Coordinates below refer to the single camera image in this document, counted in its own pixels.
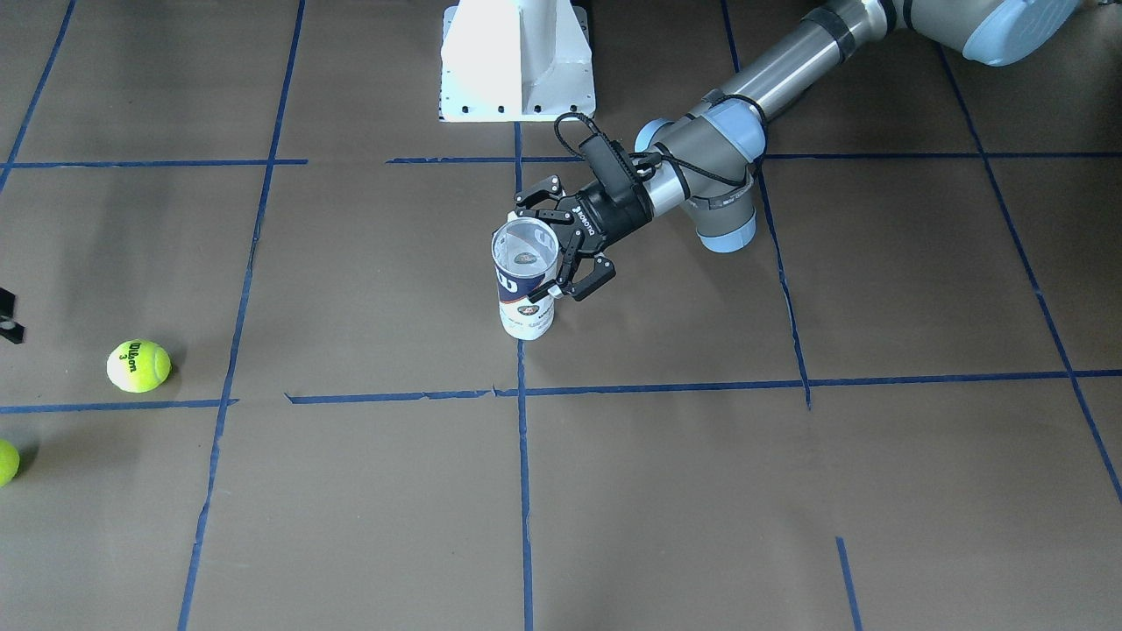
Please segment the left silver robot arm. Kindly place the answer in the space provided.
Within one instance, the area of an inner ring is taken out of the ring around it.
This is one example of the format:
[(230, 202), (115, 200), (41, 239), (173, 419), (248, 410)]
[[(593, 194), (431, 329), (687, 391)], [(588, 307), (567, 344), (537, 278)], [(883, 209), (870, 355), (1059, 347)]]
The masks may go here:
[(543, 223), (557, 237), (557, 272), (516, 289), (515, 298), (581, 301), (614, 277), (606, 249), (684, 207), (710, 252), (737, 252), (753, 238), (749, 199), (767, 127), (824, 75), (890, 33), (920, 33), (987, 67), (1008, 67), (1042, 47), (1076, 12), (1076, 1), (829, 1), (806, 13), (748, 67), (675, 120), (653, 120), (624, 149), (577, 110), (589, 136), (572, 148), (594, 182), (567, 195), (557, 177), (515, 198), (515, 219)]

